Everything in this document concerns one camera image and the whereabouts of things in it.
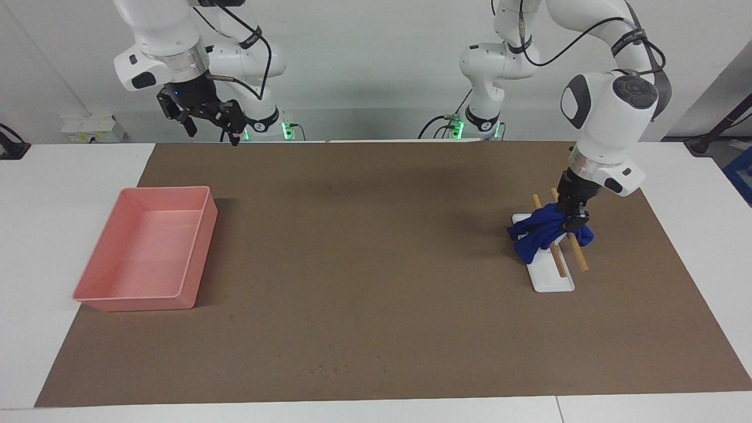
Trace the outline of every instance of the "rectangular tray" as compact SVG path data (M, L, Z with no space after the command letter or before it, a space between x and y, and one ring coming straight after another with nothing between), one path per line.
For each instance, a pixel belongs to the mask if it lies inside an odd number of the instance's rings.
M192 308L216 220L209 187L122 190L73 299L106 312Z

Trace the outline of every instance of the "white wall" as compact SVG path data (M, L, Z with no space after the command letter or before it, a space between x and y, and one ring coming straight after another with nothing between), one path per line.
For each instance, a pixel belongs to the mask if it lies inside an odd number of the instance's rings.
M110 1L0 0L94 114L115 114L137 142L181 142L182 129L162 117L148 90L128 93L112 69L112 58L132 44L132 34ZM309 138L413 138L431 117L452 112L469 88L459 72L462 49L496 42L488 2L473 0L249 0L267 38L289 57L285 75L272 80L282 107L305 125ZM650 39L666 52L675 97L646 133L662 138L752 38L748 0L633 0ZM548 58L576 34L556 26L544 9L533 29ZM723 23L719 48L718 23ZM8 82L8 50L2 50L0 81L18 114L6 121L33 133L37 142L59 142L59 113L66 96L26 98L30 64ZM579 72L614 67L608 47L586 39L527 81L510 81L502 119L510 139L573 139L560 116L558 98ZM8 105L0 108L5 117ZM197 140L218 130L201 125Z
M752 41L674 125L669 135L694 136L709 132L750 94L752 94ZM752 136L752 119L723 134Z

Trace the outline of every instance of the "white table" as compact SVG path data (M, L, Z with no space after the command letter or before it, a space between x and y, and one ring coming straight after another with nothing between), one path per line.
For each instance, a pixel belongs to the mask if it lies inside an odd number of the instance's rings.
M0 162L0 421L752 421L752 392L31 409L78 309L71 300L120 189L153 145L36 145ZM752 373L752 209L710 159L643 143L631 157L679 256Z

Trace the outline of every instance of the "green light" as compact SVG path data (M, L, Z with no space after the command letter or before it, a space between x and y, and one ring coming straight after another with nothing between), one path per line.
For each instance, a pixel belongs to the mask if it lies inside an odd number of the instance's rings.
M284 133L284 139L285 141L289 141L291 139L295 138L295 133L293 132L293 129L290 128L287 123L282 123L282 132Z
M462 122L461 120L458 120L454 124L454 128L452 129L452 138L454 139L460 139L462 138L462 131L465 129L465 122Z

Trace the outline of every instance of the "white electrical box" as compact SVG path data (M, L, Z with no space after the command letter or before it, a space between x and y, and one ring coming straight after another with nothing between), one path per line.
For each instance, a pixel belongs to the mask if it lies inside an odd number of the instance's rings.
M65 118L62 134L69 142L123 142L125 129L114 116Z

